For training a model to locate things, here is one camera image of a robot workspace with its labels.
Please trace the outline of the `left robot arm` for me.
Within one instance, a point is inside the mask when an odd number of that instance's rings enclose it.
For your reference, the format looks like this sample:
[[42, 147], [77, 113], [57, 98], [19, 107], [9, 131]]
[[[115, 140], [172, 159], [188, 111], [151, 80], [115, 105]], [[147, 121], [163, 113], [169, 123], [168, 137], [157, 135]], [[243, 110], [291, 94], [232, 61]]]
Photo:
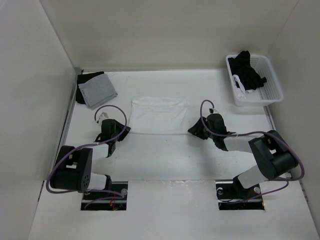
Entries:
[[99, 124], [101, 132], [93, 143], [61, 147], [49, 177], [49, 189], [79, 193], [93, 191], [103, 200], [112, 195], [111, 177], [93, 173], [93, 162], [111, 157], [116, 143], [123, 141], [131, 128], [115, 119], [101, 120]]

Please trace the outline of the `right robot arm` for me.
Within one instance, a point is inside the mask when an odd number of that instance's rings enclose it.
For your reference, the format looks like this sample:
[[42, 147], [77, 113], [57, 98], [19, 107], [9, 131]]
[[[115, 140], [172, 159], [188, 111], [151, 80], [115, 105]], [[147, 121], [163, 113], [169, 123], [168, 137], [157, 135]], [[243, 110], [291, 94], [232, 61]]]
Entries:
[[278, 132], [236, 134], [227, 130], [223, 117], [218, 113], [200, 117], [188, 133], [202, 140], [212, 139], [222, 151], [246, 152], [254, 157], [256, 165], [235, 176], [232, 183], [217, 184], [220, 200], [252, 196], [260, 183], [278, 180], [282, 174], [298, 166], [297, 157], [293, 156]]

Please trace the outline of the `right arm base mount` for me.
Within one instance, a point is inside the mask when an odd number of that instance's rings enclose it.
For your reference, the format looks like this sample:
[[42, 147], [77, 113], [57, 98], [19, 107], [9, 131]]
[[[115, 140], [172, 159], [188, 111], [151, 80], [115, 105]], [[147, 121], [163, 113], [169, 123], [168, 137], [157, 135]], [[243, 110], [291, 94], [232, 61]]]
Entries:
[[250, 188], [238, 188], [233, 181], [216, 181], [216, 196], [220, 211], [264, 210], [259, 184]]

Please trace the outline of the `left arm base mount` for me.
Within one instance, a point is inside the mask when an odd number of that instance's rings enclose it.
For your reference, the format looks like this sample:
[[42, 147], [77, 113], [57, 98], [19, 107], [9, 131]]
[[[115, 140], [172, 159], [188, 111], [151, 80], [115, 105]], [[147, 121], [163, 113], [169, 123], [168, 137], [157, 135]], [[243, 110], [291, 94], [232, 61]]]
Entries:
[[126, 211], [128, 198], [128, 181], [113, 182], [111, 191], [122, 194], [107, 192], [85, 192], [82, 196], [81, 211]]

